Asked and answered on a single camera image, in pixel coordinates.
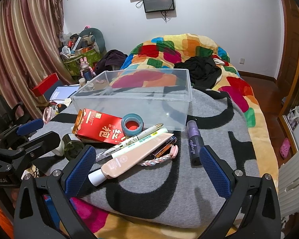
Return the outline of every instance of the gray and black blanket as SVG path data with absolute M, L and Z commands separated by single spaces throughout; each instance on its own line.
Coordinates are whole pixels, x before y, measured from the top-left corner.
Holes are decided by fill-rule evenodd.
M 226 92 L 192 89 L 187 120 L 195 120 L 205 145 L 232 169 L 240 169 L 250 176 L 259 176 L 256 156 L 246 119 Z M 72 131 L 77 112 L 71 104 L 32 138 L 55 131 L 62 138 Z M 220 210 L 225 199 L 218 196 L 202 166 L 190 164 L 186 131 L 174 132 L 179 153 L 171 161 L 155 166 L 136 165 L 118 178 L 94 187 L 87 179 L 79 197 L 110 212 L 121 213 L 175 227 L 208 225 Z M 96 152 L 112 145 L 95 143 Z M 49 175 L 67 164 L 64 157 L 47 153 L 34 161 L 39 170 Z M 94 164 L 91 171 L 100 168 Z

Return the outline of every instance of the wooden door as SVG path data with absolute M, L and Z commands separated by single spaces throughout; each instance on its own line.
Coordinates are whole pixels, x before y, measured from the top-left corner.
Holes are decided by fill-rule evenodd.
M 299 9 L 294 0 L 282 0 L 285 39 L 277 86 L 285 97 L 289 94 L 299 60 Z

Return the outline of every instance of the clear plastic box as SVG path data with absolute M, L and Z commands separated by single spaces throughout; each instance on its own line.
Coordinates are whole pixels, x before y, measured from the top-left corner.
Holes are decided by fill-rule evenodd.
M 117 117 L 141 116 L 145 127 L 164 123 L 168 130 L 185 130 L 192 88 L 187 69 L 104 71 L 71 96 L 83 108 Z

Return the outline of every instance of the blue gripper pad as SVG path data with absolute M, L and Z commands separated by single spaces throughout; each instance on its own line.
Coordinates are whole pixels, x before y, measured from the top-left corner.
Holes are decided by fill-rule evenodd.
M 94 147 L 86 146 L 77 156 L 77 158 L 78 157 L 81 157 L 81 159 L 75 165 L 68 178 L 65 180 L 64 193 L 68 198 L 76 197 L 79 193 L 85 179 L 95 163 L 96 150 Z
M 43 120 L 35 119 L 33 121 L 30 121 L 29 123 L 19 126 L 17 129 L 17 135 L 26 136 L 34 131 L 39 130 L 40 128 L 43 128 L 43 125 Z
M 224 171 L 220 168 L 219 164 L 211 155 L 209 150 L 206 148 L 206 146 L 201 147 L 201 150 L 199 152 L 199 160 L 201 161 L 202 166 L 207 172 L 207 175 L 211 180 L 214 188 L 216 189 L 218 195 L 222 198 L 228 199 L 231 195 L 230 180 L 224 173 Z

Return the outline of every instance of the baseboard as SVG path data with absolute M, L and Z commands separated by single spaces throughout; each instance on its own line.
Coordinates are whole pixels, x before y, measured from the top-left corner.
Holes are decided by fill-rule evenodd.
M 269 80 L 269 81 L 272 81 L 274 83 L 276 83 L 276 81 L 277 81 L 276 78 L 274 78 L 272 76 L 266 76 L 266 75 L 253 73 L 253 72 L 244 72 L 244 71 L 238 71 L 238 72 L 241 76 L 247 76 L 247 77 L 254 77 L 254 78 L 258 78 L 258 79 Z

